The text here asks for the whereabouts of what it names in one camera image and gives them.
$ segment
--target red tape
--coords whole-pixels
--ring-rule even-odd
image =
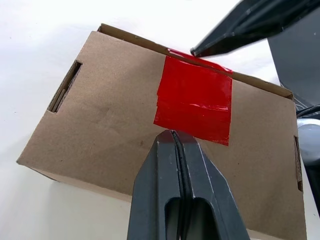
[[[207,65],[210,67],[217,65],[201,59],[201,64],[204,62],[209,63]],[[230,77],[208,67],[167,56],[157,95],[154,124],[229,145],[232,98]]]

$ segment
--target cardboard box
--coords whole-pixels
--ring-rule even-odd
[[[153,121],[166,56],[197,64],[102,24],[17,162],[54,180],[130,200],[136,174],[164,130]],[[249,230],[265,234],[261,239],[305,240],[292,93],[237,72],[212,71],[233,79],[229,146],[199,139],[201,147],[226,177]]]

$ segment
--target white surface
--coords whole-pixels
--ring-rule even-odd
[[[100,23],[187,53],[236,3],[0,1],[1,240],[126,239],[129,203],[53,182],[15,161],[90,31]],[[266,41],[213,61],[279,83]],[[307,184],[305,180],[307,235],[315,240],[320,221]]]

